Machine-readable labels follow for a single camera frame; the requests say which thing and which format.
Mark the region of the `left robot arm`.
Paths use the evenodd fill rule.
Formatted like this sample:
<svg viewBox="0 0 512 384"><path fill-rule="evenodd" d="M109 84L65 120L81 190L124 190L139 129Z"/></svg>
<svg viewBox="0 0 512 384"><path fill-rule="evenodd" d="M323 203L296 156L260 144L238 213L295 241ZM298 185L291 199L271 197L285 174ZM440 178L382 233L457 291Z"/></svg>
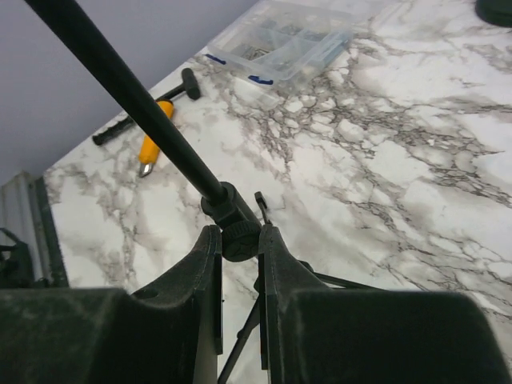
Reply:
<svg viewBox="0 0 512 384"><path fill-rule="evenodd" d="M33 288L34 269L28 245L6 228L1 232L13 243L1 244L1 289Z"/></svg>

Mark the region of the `black tripod shock-mount stand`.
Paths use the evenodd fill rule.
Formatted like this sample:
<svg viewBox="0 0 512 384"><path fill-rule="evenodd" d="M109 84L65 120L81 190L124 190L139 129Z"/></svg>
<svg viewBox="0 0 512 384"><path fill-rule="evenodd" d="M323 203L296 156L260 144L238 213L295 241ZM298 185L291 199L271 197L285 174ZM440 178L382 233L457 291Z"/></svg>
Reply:
<svg viewBox="0 0 512 384"><path fill-rule="evenodd" d="M79 4L74 1L32 1L30 8L161 148L202 196L202 210L212 217L212 226L220 229L222 237L219 277L222 331L222 261L241 262L252 257L258 258L262 228L272 225L267 215L266 200L261 193L256 193L260 214L255 214L233 185L217 180ZM356 282L315 273L306 263L300 263L331 288L375 290ZM226 364L224 367L217 365L217 378L213 383L224 383L228 380L251 332L254 329L260 331L262 300L259 262L256 284L258 297L244 327L238 332Z"/></svg>

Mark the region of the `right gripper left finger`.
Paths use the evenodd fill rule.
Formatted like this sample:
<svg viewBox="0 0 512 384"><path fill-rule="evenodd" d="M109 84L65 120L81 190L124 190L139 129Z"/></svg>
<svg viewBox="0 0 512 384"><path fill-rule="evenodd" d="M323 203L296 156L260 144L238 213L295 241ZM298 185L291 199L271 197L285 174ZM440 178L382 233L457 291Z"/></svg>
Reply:
<svg viewBox="0 0 512 384"><path fill-rule="evenodd" d="M1 292L4 383L213 383L222 349L221 233L152 283Z"/></svg>

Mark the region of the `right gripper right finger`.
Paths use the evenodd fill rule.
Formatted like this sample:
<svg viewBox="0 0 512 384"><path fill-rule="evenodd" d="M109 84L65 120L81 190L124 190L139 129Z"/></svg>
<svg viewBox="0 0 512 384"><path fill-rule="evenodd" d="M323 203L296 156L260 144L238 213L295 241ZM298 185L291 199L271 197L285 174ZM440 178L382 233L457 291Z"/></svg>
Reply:
<svg viewBox="0 0 512 384"><path fill-rule="evenodd" d="M484 313L454 292L335 289L288 251L258 246L261 360L271 383L508 383Z"/></svg>

